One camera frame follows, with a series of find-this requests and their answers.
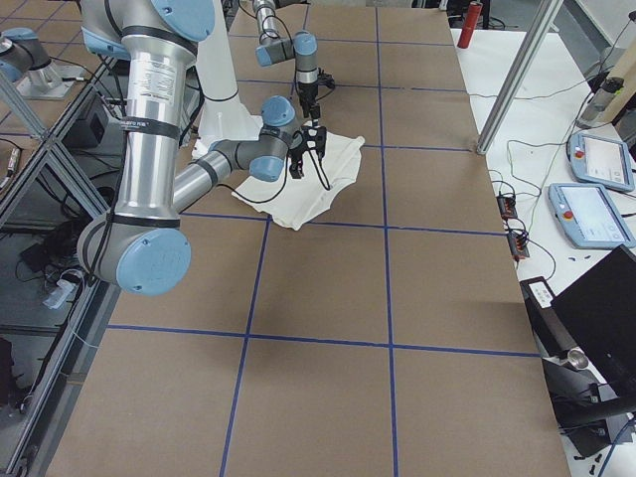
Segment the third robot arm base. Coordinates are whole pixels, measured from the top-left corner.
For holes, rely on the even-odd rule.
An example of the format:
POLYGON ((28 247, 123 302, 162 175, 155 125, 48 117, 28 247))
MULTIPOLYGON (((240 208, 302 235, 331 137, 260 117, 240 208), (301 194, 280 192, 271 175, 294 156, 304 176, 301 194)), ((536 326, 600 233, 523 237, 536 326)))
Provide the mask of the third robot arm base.
POLYGON ((27 99, 62 100, 72 83, 54 63, 38 35, 17 27, 1 32, 1 72, 27 99))

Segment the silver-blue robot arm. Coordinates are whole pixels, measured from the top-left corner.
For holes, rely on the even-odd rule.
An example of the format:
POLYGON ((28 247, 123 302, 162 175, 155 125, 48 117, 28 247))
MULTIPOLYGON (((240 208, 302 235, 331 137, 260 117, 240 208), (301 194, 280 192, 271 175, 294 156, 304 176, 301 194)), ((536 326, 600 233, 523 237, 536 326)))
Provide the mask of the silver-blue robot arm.
POLYGON ((226 25, 214 1, 83 1, 86 48, 128 60, 130 70, 120 179, 110 209, 83 230, 80 264, 93 277, 147 296, 163 294, 186 275, 191 246, 180 212, 235 170, 254 179, 278 179, 303 132, 288 99, 262 107, 254 140, 221 140, 184 171, 175 171, 187 70, 200 44, 226 25))
POLYGON ((321 117, 317 99, 319 88, 318 44, 315 36, 301 30, 294 36, 287 31, 277 11, 301 1, 252 1, 253 15, 258 24, 259 45, 255 49, 258 63, 270 67, 289 60, 295 62, 294 86, 303 117, 317 125, 321 117))

